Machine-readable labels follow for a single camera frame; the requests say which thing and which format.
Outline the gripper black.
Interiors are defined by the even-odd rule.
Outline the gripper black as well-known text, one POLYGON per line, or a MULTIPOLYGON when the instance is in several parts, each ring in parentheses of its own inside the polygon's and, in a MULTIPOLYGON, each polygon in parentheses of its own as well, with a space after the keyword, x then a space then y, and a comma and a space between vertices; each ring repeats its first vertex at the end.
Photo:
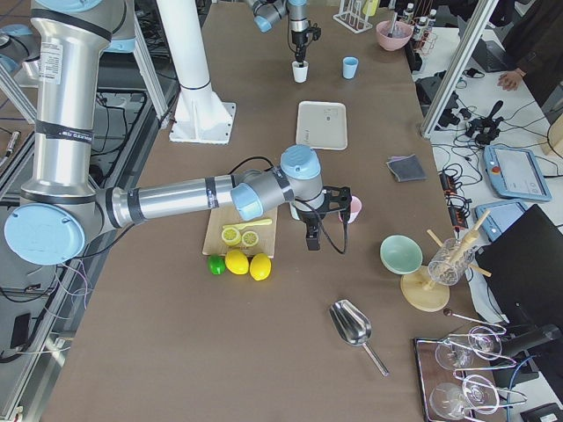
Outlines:
POLYGON ((317 23, 312 23, 309 19, 289 21, 291 41, 296 47, 295 59, 297 66, 304 67, 306 46, 318 40, 321 36, 321 28, 317 23))
POLYGON ((318 249, 318 221, 330 213, 337 213, 343 222, 348 222, 351 215, 352 195, 348 186, 324 186, 318 199, 321 199, 319 207, 313 207, 311 200, 296 200, 293 203, 298 219, 305 222, 305 241, 309 251, 318 249))

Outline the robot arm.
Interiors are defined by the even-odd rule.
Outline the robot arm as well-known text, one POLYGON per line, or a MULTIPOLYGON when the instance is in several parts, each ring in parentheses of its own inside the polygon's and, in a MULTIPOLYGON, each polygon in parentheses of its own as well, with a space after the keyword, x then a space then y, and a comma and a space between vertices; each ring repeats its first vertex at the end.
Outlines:
POLYGON ((252 10, 254 23, 262 33, 267 33, 278 22, 288 18, 291 42, 294 45, 291 50, 298 66, 303 68, 307 47, 321 36, 321 28, 308 19, 307 2, 249 0, 245 3, 252 10))
MULTIPOLYGON (((195 1, 157 1, 179 79, 171 141, 226 144, 236 105, 213 91, 195 1)), ((89 185, 99 59, 105 51, 140 47, 134 1, 32 1, 41 36, 33 175, 20 189, 20 206, 4 224, 10 249, 23 260, 52 266, 79 257, 93 239, 128 223, 234 206, 244 221, 283 203, 306 224, 310 251, 318 230, 339 212, 347 247, 351 202, 347 186, 324 186, 316 152, 293 145, 281 163, 125 191, 89 185)))

